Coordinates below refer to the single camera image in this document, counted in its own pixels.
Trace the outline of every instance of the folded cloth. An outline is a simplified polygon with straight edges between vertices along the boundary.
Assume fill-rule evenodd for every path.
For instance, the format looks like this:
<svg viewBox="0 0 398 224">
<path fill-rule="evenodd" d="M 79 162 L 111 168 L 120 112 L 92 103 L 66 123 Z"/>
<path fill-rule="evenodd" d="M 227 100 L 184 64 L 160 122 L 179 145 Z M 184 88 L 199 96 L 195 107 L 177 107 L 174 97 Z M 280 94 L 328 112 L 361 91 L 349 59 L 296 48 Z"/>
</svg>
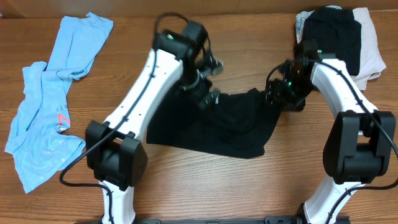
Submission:
<svg viewBox="0 0 398 224">
<path fill-rule="evenodd" d="M 341 9 L 339 6 L 328 6 Z M 300 43 L 303 36 L 305 20 L 312 14 L 311 12 L 301 12 L 296 16 L 296 39 Z M 377 78 L 386 68 L 379 49 L 377 47 L 377 35 L 372 19 L 367 8 L 357 8 L 353 10 L 354 19 L 362 25 L 361 29 L 361 58 L 358 75 L 351 76 L 356 86 L 360 90 L 366 89 L 368 80 Z"/>
<path fill-rule="evenodd" d="M 70 128 L 66 95 L 72 81 L 90 71 L 112 27 L 112 21 L 93 13 L 86 19 L 65 16 L 49 64 L 22 69 L 25 100 L 12 120 L 6 152 L 14 156 L 26 193 L 81 154 L 84 140 L 61 134 Z"/>
<path fill-rule="evenodd" d="M 172 88 L 148 125 L 147 143 L 252 158 L 264 155 L 279 115 L 278 107 L 265 104 L 265 93 L 256 89 L 219 94 L 213 107 L 201 110 Z"/>
<path fill-rule="evenodd" d="M 324 7 L 304 22 L 303 40 L 316 40 L 318 48 L 334 52 L 346 63 L 350 75 L 357 76 L 361 60 L 361 24 L 352 10 Z"/>
</svg>

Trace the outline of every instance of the wood grain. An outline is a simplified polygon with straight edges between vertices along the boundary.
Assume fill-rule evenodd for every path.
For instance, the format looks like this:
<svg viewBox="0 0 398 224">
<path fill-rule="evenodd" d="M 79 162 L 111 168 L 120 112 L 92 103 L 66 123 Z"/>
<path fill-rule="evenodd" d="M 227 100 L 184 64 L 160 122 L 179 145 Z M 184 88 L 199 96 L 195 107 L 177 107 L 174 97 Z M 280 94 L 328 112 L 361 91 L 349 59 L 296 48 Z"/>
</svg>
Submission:
<svg viewBox="0 0 398 224">
<path fill-rule="evenodd" d="M 387 65 L 364 92 L 380 110 L 398 114 L 398 12 L 371 13 L 381 55 Z M 90 74 L 75 82 L 68 94 L 72 128 L 66 134 L 81 138 L 90 122 L 102 121 L 123 99 L 147 58 L 152 40 L 151 17 L 114 17 L 114 29 L 96 57 Z M 266 74 L 292 57 L 295 14 L 203 16 L 215 55 L 225 63 L 213 78 L 225 93 L 263 89 Z M 59 173 L 25 194 L 6 154 L 9 125 L 24 99 L 22 67 L 48 61 L 59 19 L 0 21 L 0 223 L 73 223 L 99 219 L 103 214 L 99 189 L 71 188 L 59 183 Z M 163 26 L 178 29 L 175 20 Z M 282 113 L 266 153 L 255 159 L 233 159 L 166 146 L 145 144 L 149 165 L 136 187 L 134 208 L 139 218 L 262 218 L 293 215 L 320 183 L 322 151 L 333 117 L 321 94 L 313 92 L 305 110 Z M 392 182 L 398 162 L 374 185 Z M 67 175 L 73 182 L 96 182 L 85 161 Z M 343 215 L 353 223 L 395 223 L 398 190 L 358 192 Z"/>
<path fill-rule="evenodd" d="M 101 16 L 157 16 L 166 11 L 189 15 L 298 13 L 336 5 L 347 9 L 398 9 L 391 0 L 2 0 L 18 12 L 4 11 L 13 18 L 85 17 L 87 12 Z"/>
</svg>

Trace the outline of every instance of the white cloth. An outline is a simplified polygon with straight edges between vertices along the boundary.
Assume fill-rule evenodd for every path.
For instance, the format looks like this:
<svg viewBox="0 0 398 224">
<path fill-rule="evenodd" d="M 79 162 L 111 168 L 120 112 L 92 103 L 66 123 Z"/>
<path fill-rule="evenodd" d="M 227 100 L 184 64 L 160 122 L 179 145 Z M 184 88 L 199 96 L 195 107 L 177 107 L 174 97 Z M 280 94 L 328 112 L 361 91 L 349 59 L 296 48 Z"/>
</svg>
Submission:
<svg viewBox="0 0 398 224">
<path fill-rule="evenodd" d="M 312 12 L 301 12 L 296 16 L 296 39 L 300 43 L 303 37 L 304 21 Z M 386 68 L 377 47 L 377 35 L 367 8 L 353 10 L 354 18 L 362 25 L 361 59 L 358 76 L 351 76 L 359 90 L 365 90 L 368 80 L 377 78 Z"/>
</svg>

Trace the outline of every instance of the black cord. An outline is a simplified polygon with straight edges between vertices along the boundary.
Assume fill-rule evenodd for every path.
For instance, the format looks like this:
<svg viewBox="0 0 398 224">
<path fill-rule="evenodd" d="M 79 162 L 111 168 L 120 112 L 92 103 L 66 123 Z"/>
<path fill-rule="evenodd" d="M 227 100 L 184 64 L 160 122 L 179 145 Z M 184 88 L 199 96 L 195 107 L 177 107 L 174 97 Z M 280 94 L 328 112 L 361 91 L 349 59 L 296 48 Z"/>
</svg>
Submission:
<svg viewBox="0 0 398 224">
<path fill-rule="evenodd" d="M 343 80 L 346 82 L 346 84 L 348 85 L 348 88 L 351 90 L 352 94 L 355 97 L 355 100 L 358 102 L 358 105 L 362 108 L 363 111 L 365 111 L 365 113 L 370 117 L 370 119 L 373 121 L 374 125 L 376 125 L 376 127 L 380 130 L 380 132 L 382 133 L 382 135 L 387 139 L 388 143 L 390 144 L 390 146 L 393 148 L 397 158 L 398 158 L 398 149 L 397 146 L 395 145 L 395 143 L 392 141 L 392 139 L 390 138 L 390 136 L 388 136 L 388 134 L 386 133 L 386 131 L 382 128 L 382 126 L 380 125 L 379 121 L 373 116 L 373 114 L 363 105 L 363 101 L 359 98 L 358 94 L 355 92 L 354 87 L 351 85 L 351 83 L 349 82 L 348 78 L 346 76 L 343 75 L 343 73 L 338 70 L 337 68 L 319 61 L 319 60 L 314 60 L 314 59 L 303 59 L 303 60 L 288 60 L 280 65 L 278 65 L 276 68 L 274 68 L 270 74 L 267 77 L 267 83 L 269 81 L 269 77 L 271 77 L 272 73 L 274 73 L 275 70 L 277 70 L 280 66 L 283 66 L 285 63 L 291 63 L 291 62 L 314 62 L 314 63 L 319 63 L 321 65 L 324 65 L 330 69 L 332 69 L 333 71 L 337 72 L 337 74 L 339 74 Z M 333 214 L 335 212 L 335 210 L 337 209 L 338 205 L 344 200 L 344 198 L 347 195 L 351 195 L 351 192 L 355 191 L 355 190 L 389 190 L 392 189 L 394 187 L 396 187 L 398 185 L 398 179 L 392 183 L 389 184 L 387 186 L 363 186 L 363 187 L 352 187 L 350 189 L 346 189 L 346 192 L 336 201 L 336 203 L 333 205 L 329 216 L 326 220 L 325 224 L 329 224 L 331 218 L 333 217 Z"/>
<path fill-rule="evenodd" d="M 188 19 L 183 17 L 180 14 L 174 13 L 174 12 L 167 12 L 165 14 L 162 14 L 158 17 L 158 19 L 155 22 L 155 26 L 154 26 L 154 38 L 157 38 L 157 28 L 159 26 L 159 22 L 165 18 L 165 17 L 170 17 L 170 16 L 175 16 L 175 17 L 179 17 L 183 20 L 185 20 L 186 22 L 188 22 Z M 84 152 L 83 154 L 81 154 L 79 157 L 77 157 L 74 161 L 72 161 L 69 165 L 66 166 L 66 168 L 64 168 L 64 170 L 62 170 L 61 174 L 60 174 L 60 182 L 66 186 L 69 187 L 99 187 L 104 189 L 107 192 L 107 196 L 109 197 L 109 221 L 114 224 L 114 220 L 113 220 L 113 216 L 112 216 L 112 191 L 111 189 L 109 189 L 109 187 L 105 186 L 105 185 L 101 185 L 101 184 L 89 184 L 89 183 L 69 183 L 66 180 L 63 179 L 63 177 L 65 176 L 65 174 L 76 164 L 78 163 L 80 160 L 82 160 L 85 156 L 87 156 L 89 153 L 91 153 L 92 151 L 94 151 L 98 146 L 100 146 L 102 143 L 104 143 L 105 141 L 107 141 L 122 125 L 123 123 L 127 120 L 127 118 L 129 117 L 130 113 L 132 112 L 132 110 L 134 109 L 134 107 L 138 104 L 139 100 L 141 99 L 141 97 L 143 96 L 143 94 L 145 93 L 147 87 L 149 86 L 150 81 L 152 80 L 152 78 L 154 78 L 154 72 L 155 72 L 155 68 L 156 68 L 156 63 L 157 63 L 157 47 L 155 47 L 154 45 L 152 46 L 152 48 L 154 49 L 154 64 L 152 66 L 152 70 L 149 74 L 149 78 L 148 81 L 146 82 L 144 88 L 142 89 L 142 91 L 140 92 L 140 94 L 138 95 L 137 99 L 135 100 L 135 102 L 131 105 L 131 107 L 129 108 L 129 110 L 127 111 L 127 113 L 123 116 L 122 120 L 120 120 L 120 122 L 118 123 L 118 125 L 116 125 L 116 127 L 114 127 L 112 129 L 112 131 L 110 131 L 103 139 L 99 140 L 96 144 L 94 144 L 94 146 L 92 146 L 91 148 L 87 149 L 86 152 Z"/>
</svg>

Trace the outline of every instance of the black fabric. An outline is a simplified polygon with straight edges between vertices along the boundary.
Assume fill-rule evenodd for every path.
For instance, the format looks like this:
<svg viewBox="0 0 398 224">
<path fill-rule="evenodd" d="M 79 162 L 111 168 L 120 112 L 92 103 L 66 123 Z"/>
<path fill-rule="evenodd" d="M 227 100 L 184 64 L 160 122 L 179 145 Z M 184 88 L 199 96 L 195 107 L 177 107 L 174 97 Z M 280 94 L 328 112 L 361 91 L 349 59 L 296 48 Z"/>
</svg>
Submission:
<svg viewBox="0 0 398 224">
<path fill-rule="evenodd" d="M 264 102 L 264 92 L 219 94 L 201 110 L 184 92 L 171 89 L 152 117 L 147 143 L 238 158 L 264 155 L 280 110 Z"/>
<path fill-rule="evenodd" d="M 357 76 L 361 60 L 361 28 L 352 10 L 324 7 L 305 20 L 303 40 L 316 40 L 320 50 L 337 53 L 346 62 L 348 73 Z"/>
</svg>

